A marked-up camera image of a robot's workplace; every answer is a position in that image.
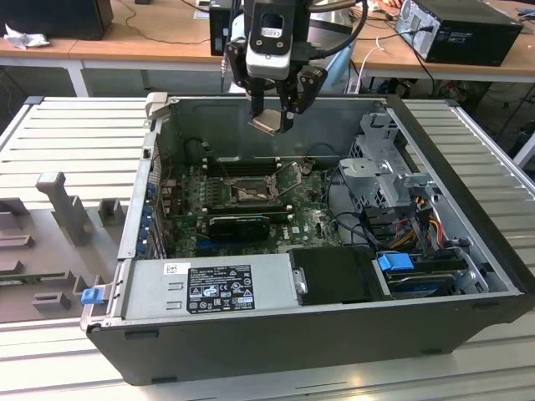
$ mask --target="barcode sticker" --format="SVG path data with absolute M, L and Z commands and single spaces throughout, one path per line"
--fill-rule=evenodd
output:
M 164 264 L 164 274 L 187 274 L 191 263 L 166 263 Z

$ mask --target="black computer tower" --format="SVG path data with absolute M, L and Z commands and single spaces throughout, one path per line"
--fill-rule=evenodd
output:
M 48 38 L 100 40 L 114 18 L 110 0 L 0 0 L 0 33 L 4 24 Z
M 502 65 L 522 24 L 478 0 L 406 0 L 395 30 L 427 63 Z

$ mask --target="white cable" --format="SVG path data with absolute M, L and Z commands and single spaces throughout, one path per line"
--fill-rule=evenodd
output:
M 364 57 L 364 60 L 362 61 L 362 65 L 360 66 L 360 71 L 359 71 L 359 77 L 357 78 L 357 89 L 354 91 L 356 94 L 358 94 L 360 92 L 360 85 L 362 84 L 362 73 L 364 71 L 364 66 L 366 65 L 366 61 L 368 61 L 368 57 L 372 55 L 372 53 L 375 51 L 375 50 L 382 50 L 383 52 L 386 51 L 385 48 L 383 48 L 380 44 L 379 44 L 379 39 L 380 37 L 378 36 L 377 38 L 375 38 L 375 44 L 377 45 L 375 48 L 372 48 L 368 54 L 366 54 L 366 57 Z
M 521 15 L 520 19 L 524 19 L 525 17 L 531 17 L 532 15 L 535 15 L 535 13 L 529 13 L 529 14 Z
M 364 72 L 364 66 L 366 65 L 366 61 L 368 61 L 368 57 L 372 55 L 372 53 L 375 51 L 375 50 L 382 50 L 383 52 L 386 51 L 385 48 L 383 48 L 380 43 L 379 43 L 379 40 L 380 39 L 387 39 L 387 38 L 394 38 L 396 36 L 401 36 L 401 35 L 405 35 L 406 33 L 414 33 L 416 34 L 417 31 L 414 31 L 414 30 L 408 30 L 408 31 L 403 31 L 403 32 L 399 32 L 397 33 L 396 35 L 392 36 L 385 36 L 385 37 L 381 37 L 381 36 L 378 36 L 377 38 L 375 38 L 375 45 L 376 47 L 372 48 L 368 54 L 366 54 L 366 57 L 364 57 L 364 60 L 362 61 L 362 65 L 360 66 L 360 71 L 359 71 L 359 78 L 357 80 L 357 88 L 356 90 L 354 91 L 356 94 L 359 94 L 360 92 L 360 86 L 362 84 L 362 73 Z

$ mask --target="yellow wire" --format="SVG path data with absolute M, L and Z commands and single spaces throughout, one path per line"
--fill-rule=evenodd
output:
M 404 243 L 406 243 L 407 241 L 411 240 L 412 237 L 415 235 L 415 232 L 414 230 L 411 231 L 409 234 L 407 234 L 406 236 L 404 236 L 403 238 L 399 239 L 394 245 L 392 245 L 391 247 L 392 248 L 396 248 L 398 246 L 401 246 L 403 245 Z

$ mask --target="power cable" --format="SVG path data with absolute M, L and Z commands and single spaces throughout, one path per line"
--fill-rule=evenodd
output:
M 146 40 L 150 40 L 151 42 L 158 42 L 158 43 L 167 43 L 167 44 L 202 44 L 204 42 L 209 42 L 210 39 L 204 39 L 204 40 L 201 40 L 200 42 L 174 42 L 174 41 L 170 41 L 170 40 L 164 40 L 164 39 L 155 39 L 155 38 L 151 38 L 149 36 L 146 36 L 144 33 L 142 33 L 140 31 L 139 28 L 135 27 L 134 25 L 130 25 L 130 20 L 132 18 L 134 18 L 136 15 L 137 15 L 137 12 L 131 7 L 129 6 L 128 4 L 126 4 L 125 2 L 123 2 L 123 0 L 118 0 L 119 3 L 121 3 L 123 6 L 125 6 L 126 8 L 128 8 L 130 10 L 130 12 L 132 13 L 132 15 L 130 15 L 129 17 L 126 18 L 125 20 L 125 24 L 126 24 L 126 27 L 137 32 L 141 37 L 145 38 Z M 193 6 L 192 4 L 189 4 L 188 2 L 184 1 L 184 3 L 188 4 L 189 6 L 193 7 L 193 8 L 196 8 L 196 9 L 199 9 L 201 11 L 203 11 L 204 13 L 206 12 L 206 10 L 202 10 L 196 6 Z

